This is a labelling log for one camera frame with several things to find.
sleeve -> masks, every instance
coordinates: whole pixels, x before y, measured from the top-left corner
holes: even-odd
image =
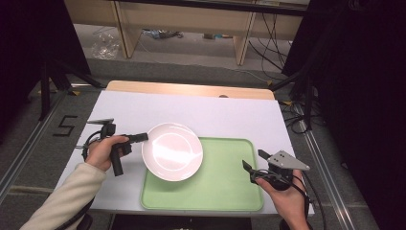
[[[95,197],[105,178],[105,172],[100,169],[78,164],[21,229],[58,228]]]

hand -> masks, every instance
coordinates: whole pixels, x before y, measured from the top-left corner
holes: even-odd
[[[89,146],[89,155],[87,156],[85,162],[106,172],[111,167],[111,147],[114,144],[123,143],[126,141],[128,141],[128,137],[112,136],[109,138],[104,138],[101,142],[93,142]]]
[[[293,175],[302,178],[302,174],[298,170],[294,170]],[[308,229],[305,219],[305,199],[299,191],[293,187],[285,191],[278,191],[262,178],[257,178],[256,181],[262,189],[271,196],[275,208],[287,222],[290,229]],[[303,191],[305,190],[303,184],[297,178],[293,177],[293,183]]]

floor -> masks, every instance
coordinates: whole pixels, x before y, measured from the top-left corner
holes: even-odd
[[[277,82],[284,78],[280,74],[280,69],[268,61],[263,61],[253,47],[248,48],[244,64],[237,66],[233,41],[230,38],[207,39],[203,38],[203,34],[183,33],[181,38],[154,39],[143,34],[132,58],[123,58],[119,49],[114,59],[101,60],[93,57],[92,46],[100,42],[100,35],[112,35],[118,39],[117,30],[84,25],[76,25],[76,29],[92,75],[100,81],[109,82],[112,79],[185,81],[266,88],[271,81]],[[262,44],[266,46],[268,41],[251,38],[253,46],[262,54],[264,53]],[[269,43],[269,48],[275,49],[273,42]],[[278,41],[278,47],[282,54],[288,55],[290,41]],[[265,54],[277,65],[282,66],[277,53],[267,51]],[[217,76],[217,79],[214,80],[211,76]],[[71,78],[71,82],[83,83],[75,78]],[[288,101],[289,87],[290,85],[287,85],[275,92],[276,99]],[[84,126],[92,104],[100,93],[98,90],[86,88],[80,91],[78,97],[61,96],[60,92],[53,94],[57,105],[53,117],[43,128],[45,131],[41,132],[36,140],[37,144],[31,149],[26,149],[24,146],[26,141],[33,139],[30,134],[37,130],[36,118],[40,113],[40,97],[37,90],[38,88],[33,90],[31,102],[15,119],[14,128],[8,131],[4,144],[0,146],[2,153],[9,154],[2,159],[1,176],[8,173],[6,169],[11,165],[15,155],[21,152],[20,150],[29,153],[24,167],[18,172],[11,189],[1,202],[2,229],[17,229],[21,226],[55,187],[80,136],[80,128]],[[313,114],[320,113],[317,108],[317,104],[314,104]],[[281,110],[283,117],[289,119],[300,113],[302,107],[299,103],[295,103],[294,106],[281,105]],[[74,121],[75,128],[71,138],[56,138],[53,134],[60,133],[58,129],[60,118],[73,113],[78,117]],[[342,166],[340,153],[334,140],[329,136],[323,118],[312,120],[312,124],[313,130],[307,134],[298,133],[303,128],[301,123],[287,127],[297,157],[313,169],[308,173],[310,181],[307,183],[313,184],[317,195],[312,190],[308,191],[315,200],[315,215],[309,218],[310,223],[314,229],[323,229],[323,209],[325,223],[329,229],[379,229],[350,173]],[[347,218],[340,217],[342,214],[340,211],[343,210],[349,213]],[[92,229],[110,228],[113,218],[111,215],[94,212],[92,216],[95,218]],[[252,228],[277,229],[279,220],[278,217],[252,218]]]

green cutting board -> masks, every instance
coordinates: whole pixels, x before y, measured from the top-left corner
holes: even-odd
[[[256,168],[252,143],[245,139],[200,137],[203,162],[183,181],[166,181],[147,171],[141,203],[147,209],[258,211],[260,187],[250,182],[242,160]]]

table surface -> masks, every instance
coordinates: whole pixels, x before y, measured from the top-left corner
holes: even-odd
[[[218,98],[220,95],[229,98]],[[278,102],[271,91],[264,89],[114,80],[101,92],[88,120],[107,118],[115,119],[116,134],[147,132],[162,123],[178,123],[189,127],[200,137],[244,138],[250,140],[256,150],[270,154],[285,150],[295,155]],[[78,146],[100,128],[87,124]],[[56,186],[59,187],[82,161],[81,150],[75,149]],[[92,210],[212,217],[277,214],[272,200],[264,191],[263,207],[256,212],[148,210],[140,202],[147,171],[141,144],[132,145],[132,153],[122,158],[122,164],[124,175],[115,177],[112,169],[107,171],[107,179],[96,195]],[[267,162],[257,156],[257,166],[258,169],[267,169]],[[314,214],[312,207],[309,214]]]

